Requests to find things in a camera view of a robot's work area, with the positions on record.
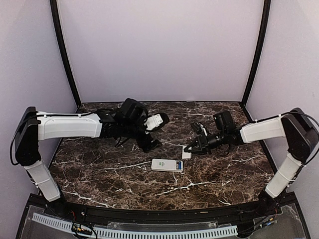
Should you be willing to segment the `white battery cover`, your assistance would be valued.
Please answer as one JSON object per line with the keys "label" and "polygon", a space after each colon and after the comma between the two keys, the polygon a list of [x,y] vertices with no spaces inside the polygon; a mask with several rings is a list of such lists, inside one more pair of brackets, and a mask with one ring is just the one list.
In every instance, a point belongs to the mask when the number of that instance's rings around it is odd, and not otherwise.
{"label": "white battery cover", "polygon": [[191,154],[190,152],[185,152],[185,151],[184,151],[186,148],[187,148],[186,145],[183,145],[183,146],[182,146],[182,155],[181,155],[181,158],[182,158],[182,159],[185,159],[185,160],[191,159],[192,154]]}

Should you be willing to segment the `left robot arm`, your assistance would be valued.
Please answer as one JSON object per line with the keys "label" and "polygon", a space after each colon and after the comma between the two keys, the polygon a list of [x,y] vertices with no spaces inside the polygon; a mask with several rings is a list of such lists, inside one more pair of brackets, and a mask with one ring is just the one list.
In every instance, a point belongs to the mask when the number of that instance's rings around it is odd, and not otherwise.
{"label": "left robot arm", "polygon": [[28,107],[12,137],[9,158],[11,164],[21,165],[33,179],[51,209],[59,217],[70,213],[70,205],[44,165],[39,152],[39,141],[53,138],[90,137],[113,138],[119,147],[134,139],[143,152],[149,152],[161,143],[151,133],[169,122],[165,113],[150,115],[146,106],[127,98],[120,108],[98,109],[84,114],[56,114],[39,112]]}

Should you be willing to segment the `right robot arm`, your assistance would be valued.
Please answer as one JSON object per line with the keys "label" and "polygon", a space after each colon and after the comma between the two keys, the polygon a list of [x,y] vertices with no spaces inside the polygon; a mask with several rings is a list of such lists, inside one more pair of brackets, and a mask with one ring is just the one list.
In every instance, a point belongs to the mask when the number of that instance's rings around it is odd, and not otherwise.
{"label": "right robot arm", "polygon": [[265,216],[273,209],[272,199],[279,197],[319,152],[319,122],[300,108],[244,125],[237,125],[230,111],[214,114],[213,120],[217,133],[210,133],[200,122],[192,123],[196,138],[184,152],[206,155],[224,145],[244,145],[277,138],[287,143],[286,158],[263,190],[268,197],[263,197],[254,206],[259,216]]}

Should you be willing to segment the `white remote control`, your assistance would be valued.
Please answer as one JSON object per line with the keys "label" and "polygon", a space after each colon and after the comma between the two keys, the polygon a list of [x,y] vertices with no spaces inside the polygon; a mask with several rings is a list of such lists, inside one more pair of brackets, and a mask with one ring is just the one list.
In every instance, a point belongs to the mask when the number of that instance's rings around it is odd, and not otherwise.
{"label": "white remote control", "polygon": [[181,170],[176,169],[176,163],[180,160],[171,159],[153,159],[151,164],[152,171],[161,172],[183,172],[183,162]]}

